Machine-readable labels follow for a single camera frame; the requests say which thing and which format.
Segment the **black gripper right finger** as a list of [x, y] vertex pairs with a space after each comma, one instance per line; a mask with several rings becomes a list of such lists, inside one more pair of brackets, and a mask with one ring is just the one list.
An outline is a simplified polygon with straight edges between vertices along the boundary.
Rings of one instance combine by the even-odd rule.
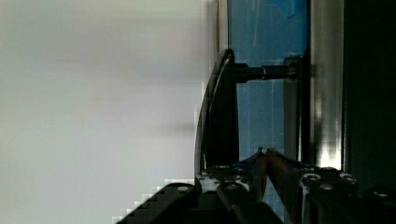
[[353, 214], [358, 180], [333, 167], [317, 167], [266, 153], [267, 175], [289, 217], [287, 224], [359, 224]]

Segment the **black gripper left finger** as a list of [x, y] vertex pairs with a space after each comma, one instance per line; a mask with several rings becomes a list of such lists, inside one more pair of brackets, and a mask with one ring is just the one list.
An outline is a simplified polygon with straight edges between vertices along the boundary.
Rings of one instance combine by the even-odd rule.
[[232, 165], [213, 165], [195, 174], [195, 183], [202, 193], [216, 191], [224, 184], [236, 185], [254, 195], [260, 202], [265, 194], [267, 184], [266, 156], [263, 147], [249, 158]]

